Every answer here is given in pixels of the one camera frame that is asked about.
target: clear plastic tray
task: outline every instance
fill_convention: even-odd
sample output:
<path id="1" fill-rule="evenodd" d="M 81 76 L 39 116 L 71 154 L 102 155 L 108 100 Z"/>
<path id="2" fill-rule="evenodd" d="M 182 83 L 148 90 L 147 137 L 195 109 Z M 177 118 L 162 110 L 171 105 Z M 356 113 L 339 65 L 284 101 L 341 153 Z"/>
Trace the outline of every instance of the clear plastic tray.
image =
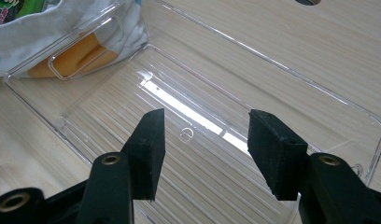
<path id="1" fill-rule="evenodd" d="M 116 8 L 52 46 L 93 32 Z M 6 84 L 85 162 L 120 150 L 145 113 L 165 108 L 156 202 L 135 204 L 149 220 L 292 222 L 297 203 L 276 201 L 247 153 L 251 108 L 275 114 L 310 153 L 337 155 L 371 182 L 381 118 L 163 1 L 143 1 L 143 18 L 149 42 L 128 60 L 86 76 L 22 78 L 50 46 L 9 71 Z"/>

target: green package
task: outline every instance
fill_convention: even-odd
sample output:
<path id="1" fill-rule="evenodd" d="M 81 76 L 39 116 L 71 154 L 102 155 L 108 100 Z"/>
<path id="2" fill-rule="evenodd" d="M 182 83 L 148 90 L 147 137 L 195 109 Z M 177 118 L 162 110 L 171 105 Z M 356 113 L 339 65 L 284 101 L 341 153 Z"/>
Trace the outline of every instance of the green package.
<path id="1" fill-rule="evenodd" d="M 41 12 L 45 0 L 0 0 L 0 25 Z"/>

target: light wood surface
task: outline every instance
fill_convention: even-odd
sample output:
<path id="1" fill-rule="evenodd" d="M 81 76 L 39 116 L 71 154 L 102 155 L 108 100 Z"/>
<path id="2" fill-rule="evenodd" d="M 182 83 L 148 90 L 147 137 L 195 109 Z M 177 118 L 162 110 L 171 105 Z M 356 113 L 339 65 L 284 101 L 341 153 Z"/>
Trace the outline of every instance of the light wood surface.
<path id="1" fill-rule="evenodd" d="M 381 117 L 381 0 L 167 2 Z M 49 197 L 89 168 L 0 79 L 0 194 L 34 186 Z M 381 160 L 371 187 L 381 191 Z"/>

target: white cloth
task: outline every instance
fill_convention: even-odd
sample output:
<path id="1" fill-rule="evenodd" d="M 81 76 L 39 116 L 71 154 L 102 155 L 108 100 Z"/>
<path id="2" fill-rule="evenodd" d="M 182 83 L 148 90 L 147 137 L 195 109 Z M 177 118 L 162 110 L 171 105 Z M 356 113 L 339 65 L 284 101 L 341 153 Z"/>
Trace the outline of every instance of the white cloth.
<path id="1" fill-rule="evenodd" d="M 94 20 L 98 15 L 101 15 L 103 10 L 112 6 L 117 8 L 115 18 L 121 21 L 123 39 L 119 43 L 112 43 L 112 41 L 119 39 L 106 36 L 106 34 L 119 34 L 120 32 L 109 31 L 109 29 L 118 29 L 116 26 L 110 27 L 108 25 L 95 32 L 97 39 L 101 40 L 104 47 L 114 46 L 111 50 L 119 54 L 119 57 L 112 63 L 132 55 L 148 41 L 147 29 L 140 20 L 140 0 L 47 1 L 49 1 L 48 7 L 44 12 L 27 15 L 0 25 L 0 77 L 30 56 L 46 49 L 46 46 L 59 38 L 61 38 L 60 43 L 57 46 L 51 46 L 51 49 L 40 55 L 39 61 L 65 47 L 75 38 L 74 36 L 65 37 L 66 34 L 75 27 L 80 26 L 82 29 L 81 24 Z M 17 73 L 27 71 L 36 63 L 38 60 L 31 63 L 27 62 Z"/>

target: white bag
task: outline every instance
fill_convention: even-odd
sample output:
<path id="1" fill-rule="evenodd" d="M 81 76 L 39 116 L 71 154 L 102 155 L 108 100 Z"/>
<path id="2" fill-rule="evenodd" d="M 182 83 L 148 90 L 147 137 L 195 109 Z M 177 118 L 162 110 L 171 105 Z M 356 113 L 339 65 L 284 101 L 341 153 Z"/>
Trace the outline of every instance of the white bag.
<path id="1" fill-rule="evenodd" d="M 71 77 L 123 60 L 148 41 L 140 0 L 46 1 L 44 12 L 0 25 L 0 77 L 38 52 L 40 63 L 26 62 L 16 74 Z"/>

